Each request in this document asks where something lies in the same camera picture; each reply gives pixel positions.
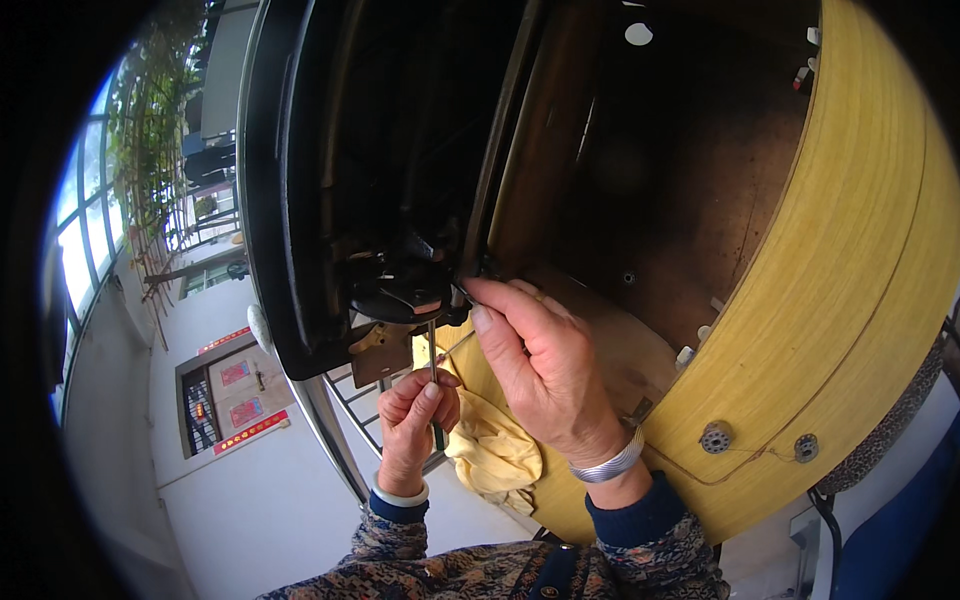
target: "yellow wooden table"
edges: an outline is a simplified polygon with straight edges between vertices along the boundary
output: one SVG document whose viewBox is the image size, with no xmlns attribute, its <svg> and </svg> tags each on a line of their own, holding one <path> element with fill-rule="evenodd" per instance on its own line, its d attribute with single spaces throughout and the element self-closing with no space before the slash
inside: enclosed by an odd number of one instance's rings
<svg viewBox="0 0 960 600">
<path fill-rule="evenodd" d="M 863 7 L 823 0 L 821 18 L 780 205 L 692 364 L 671 381 L 673 357 L 644 346 L 643 324 L 582 294 L 573 311 L 607 328 L 598 353 L 615 403 L 662 396 L 643 425 L 644 460 L 666 471 L 711 542 L 802 494 L 870 433 L 923 362 L 960 277 L 960 180 L 923 90 Z M 558 285 L 544 287 L 564 301 Z M 442 329 L 438 341 L 448 348 L 469 329 Z M 467 389 L 506 409 L 475 339 L 452 358 Z M 698 444 L 714 420 L 730 424 L 732 451 Z M 794 442 L 808 433 L 819 455 L 799 464 Z M 533 517 L 565 540 L 591 540 L 583 486 L 541 449 Z"/>
</svg>

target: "patterned sweater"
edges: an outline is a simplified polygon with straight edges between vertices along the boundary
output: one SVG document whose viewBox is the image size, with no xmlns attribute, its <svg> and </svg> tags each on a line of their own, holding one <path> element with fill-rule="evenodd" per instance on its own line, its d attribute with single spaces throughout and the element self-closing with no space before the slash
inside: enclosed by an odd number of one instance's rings
<svg viewBox="0 0 960 600">
<path fill-rule="evenodd" d="M 324 575 L 260 598 L 726 599 L 700 521 L 666 482 L 632 506 L 607 511 L 587 497 L 590 546 L 515 541 L 426 558 L 429 503 L 398 508 L 371 495 L 351 552 Z"/>
</svg>

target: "woman's left hand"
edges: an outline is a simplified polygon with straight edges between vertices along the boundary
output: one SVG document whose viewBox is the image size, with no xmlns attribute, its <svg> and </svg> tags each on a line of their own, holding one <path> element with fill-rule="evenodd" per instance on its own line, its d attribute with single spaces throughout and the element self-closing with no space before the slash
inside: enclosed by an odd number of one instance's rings
<svg viewBox="0 0 960 600">
<path fill-rule="evenodd" d="M 377 483 L 387 493 L 412 497 L 423 490 L 423 463 L 433 450 L 430 421 L 447 433 L 460 420 L 461 385 L 455 375 L 437 371 L 440 385 L 430 381 L 429 369 L 418 369 L 380 395 L 377 412 L 383 432 L 383 461 Z"/>
</svg>

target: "silver bracelet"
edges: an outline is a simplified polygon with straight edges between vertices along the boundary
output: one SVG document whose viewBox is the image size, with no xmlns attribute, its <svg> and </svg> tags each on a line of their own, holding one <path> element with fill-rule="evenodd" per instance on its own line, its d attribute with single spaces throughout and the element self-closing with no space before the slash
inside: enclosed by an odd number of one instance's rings
<svg viewBox="0 0 960 600">
<path fill-rule="evenodd" d="M 637 459 L 640 458 L 641 450 L 643 450 L 643 431 L 638 427 L 627 447 L 620 450 L 619 454 L 603 465 L 587 468 L 576 468 L 570 465 L 570 472 L 580 481 L 586 481 L 587 483 L 610 481 L 635 465 Z"/>
</svg>

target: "hand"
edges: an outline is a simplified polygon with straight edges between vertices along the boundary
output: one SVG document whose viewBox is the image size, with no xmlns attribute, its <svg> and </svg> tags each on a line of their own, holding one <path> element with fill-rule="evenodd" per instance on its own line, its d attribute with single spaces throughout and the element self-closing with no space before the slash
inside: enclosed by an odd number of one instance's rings
<svg viewBox="0 0 960 600">
<path fill-rule="evenodd" d="M 460 380 L 437 369 L 440 385 L 430 381 L 429 369 L 418 369 L 380 395 L 377 412 L 383 432 L 383 461 L 377 484 L 387 493 L 415 496 L 423 490 L 423 463 L 433 450 L 435 421 L 447 433 L 460 420 L 460 398 L 454 389 Z"/>
<path fill-rule="evenodd" d="M 616 456 L 629 433 L 607 399 L 587 324 L 552 298 L 537 301 L 520 279 L 464 284 L 480 302 L 471 311 L 480 348 L 520 425 L 574 467 Z"/>
</svg>

